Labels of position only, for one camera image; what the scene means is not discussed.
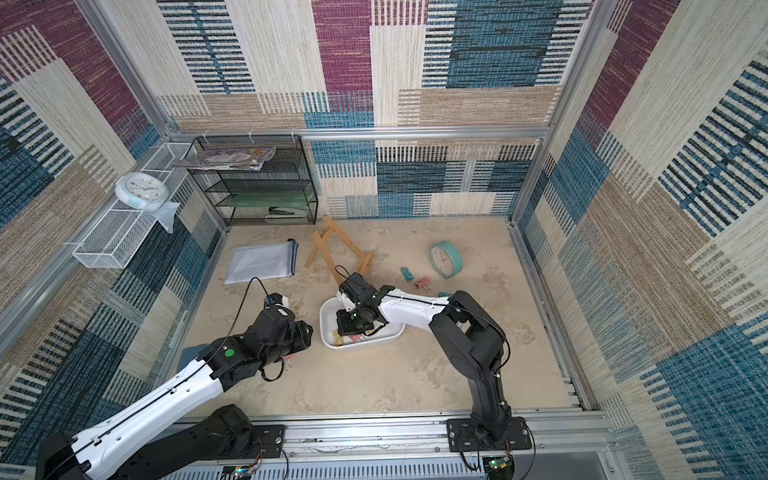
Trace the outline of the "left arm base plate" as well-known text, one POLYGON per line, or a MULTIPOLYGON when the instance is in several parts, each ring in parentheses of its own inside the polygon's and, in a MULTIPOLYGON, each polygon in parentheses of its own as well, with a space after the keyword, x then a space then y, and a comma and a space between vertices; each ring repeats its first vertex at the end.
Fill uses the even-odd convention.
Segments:
POLYGON ((279 459, 285 430, 286 426, 281 424, 252 425, 246 433, 240 458, 255 460, 260 456, 262 459, 279 459))

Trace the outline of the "white plastic storage box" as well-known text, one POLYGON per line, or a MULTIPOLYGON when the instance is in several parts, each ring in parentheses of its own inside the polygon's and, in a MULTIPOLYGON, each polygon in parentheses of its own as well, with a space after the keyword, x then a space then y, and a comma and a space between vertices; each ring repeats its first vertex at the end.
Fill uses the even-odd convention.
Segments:
POLYGON ((351 352, 384 346, 396 342, 404 333, 404 324, 387 324, 375 335, 341 336, 338 331, 337 312, 343 304, 337 298, 326 300, 320 308, 320 333, 323 344, 333 351, 351 352))

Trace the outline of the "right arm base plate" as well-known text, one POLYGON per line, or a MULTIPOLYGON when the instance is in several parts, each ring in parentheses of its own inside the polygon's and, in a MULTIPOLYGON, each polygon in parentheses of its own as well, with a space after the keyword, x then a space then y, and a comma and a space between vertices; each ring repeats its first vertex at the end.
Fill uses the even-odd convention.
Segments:
POLYGON ((486 427, 472 418, 446 421, 451 452, 532 450, 534 441, 522 417, 510 417, 486 427))

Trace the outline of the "teal binder clip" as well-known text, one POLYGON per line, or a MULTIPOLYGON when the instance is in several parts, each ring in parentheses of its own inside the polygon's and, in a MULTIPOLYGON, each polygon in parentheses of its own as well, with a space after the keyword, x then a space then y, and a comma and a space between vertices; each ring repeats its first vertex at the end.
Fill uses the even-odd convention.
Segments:
POLYGON ((407 267, 402 267, 401 268, 401 274, 402 274, 402 276, 403 276, 405 281, 407 281, 407 282, 414 282, 415 281, 414 275, 411 273, 411 271, 407 267))

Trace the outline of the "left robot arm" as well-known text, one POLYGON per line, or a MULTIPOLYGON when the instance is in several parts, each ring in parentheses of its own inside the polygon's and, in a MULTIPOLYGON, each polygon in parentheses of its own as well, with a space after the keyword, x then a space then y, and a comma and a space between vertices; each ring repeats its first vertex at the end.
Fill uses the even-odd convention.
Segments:
POLYGON ((214 340, 179 373, 112 417, 39 447, 37 479, 109 479, 195 408, 311 346, 313 327, 285 306, 262 310, 242 334, 214 340))

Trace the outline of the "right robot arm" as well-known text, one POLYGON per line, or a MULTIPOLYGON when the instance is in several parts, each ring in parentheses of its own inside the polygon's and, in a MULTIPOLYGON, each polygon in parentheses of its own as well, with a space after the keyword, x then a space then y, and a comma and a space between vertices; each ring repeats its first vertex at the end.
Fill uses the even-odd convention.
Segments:
POLYGON ((339 286, 345 312, 341 326, 403 324, 432 333, 449 363, 467 379, 472 399, 470 437, 485 448, 502 448, 512 424, 501 379, 504 351, 509 348, 500 325, 467 292, 449 297, 406 293, 394 286, 375 288, 361 275, 350 275, 339 286))

